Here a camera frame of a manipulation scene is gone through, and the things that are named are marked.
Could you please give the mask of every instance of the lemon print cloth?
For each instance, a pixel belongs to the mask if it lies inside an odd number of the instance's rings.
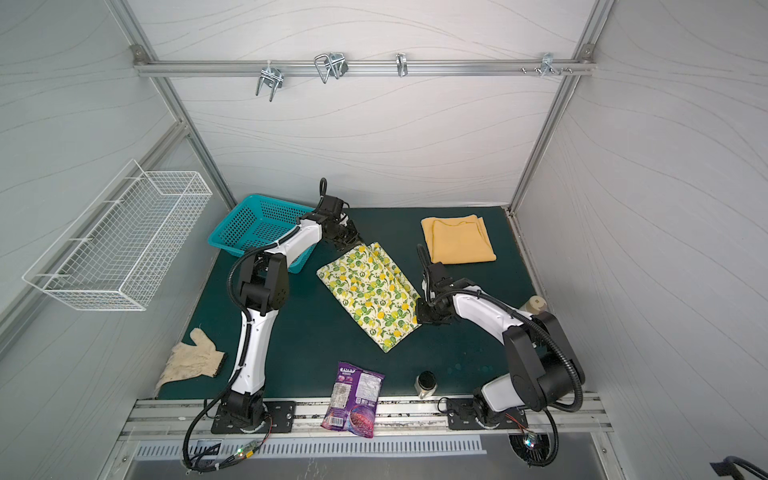
[[[385,353],[419,326],[419,294],[378,243],[353,248],[317,276]]]

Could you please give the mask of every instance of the dark green mat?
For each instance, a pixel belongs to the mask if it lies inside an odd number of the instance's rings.
[[[451,275],[466,277],[487,293],[513,306],[533,295],[528,272],[500,207],[360,208],[351,209],[366,244],[379,242],[416,288],[422,274],[416,244],[424,243],[425,217],[484,217],[497,260],[449,265]],[[416,376],[431,370],[438,394],[466,394],[507,372],[501,343],[479,326],[462,320],[447,326],[420,326],[389,353],[384,353],[347,314],[315,272],[340,257],[321,242],[301,273],[290,274],[290,297],[275,321],[266,355],[266,397],[329,396],[336,363],[350,362],[386,375],[382,395],[414,395]],[[215,396],[234,367],[240,338],[240,311],[227,299],[225,281],[235,257],[221,252],[197,304],[189,332],[200,327],[227,361],[215,379],[201,376],[164,385],[159,399],[202,399]]]

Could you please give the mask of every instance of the folded yellow cloth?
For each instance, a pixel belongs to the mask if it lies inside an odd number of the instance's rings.
[[[496,260],[482,217],[430,217],[422,220],[422,228],[433,263],[448,265]]]

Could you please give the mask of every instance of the plastic food package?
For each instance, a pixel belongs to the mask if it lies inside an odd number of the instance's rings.
[[[373,438],[376,405],[384,375],[369,372],[351,363],[339,362],[331,403],[321,424],[324,429],[348,431]]]

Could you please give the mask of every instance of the white label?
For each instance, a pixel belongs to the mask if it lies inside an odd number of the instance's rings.
[[[379,377],[361,373],[357,384],[357,398],[375,402],[379,398],[381,384],[382,380]]]
[[[346,401],[349,400],[349,391],[351,389],[352,386],[346,383],[334,383],[333,393],[331,394],[331,408],[343,409],[346,407]]]

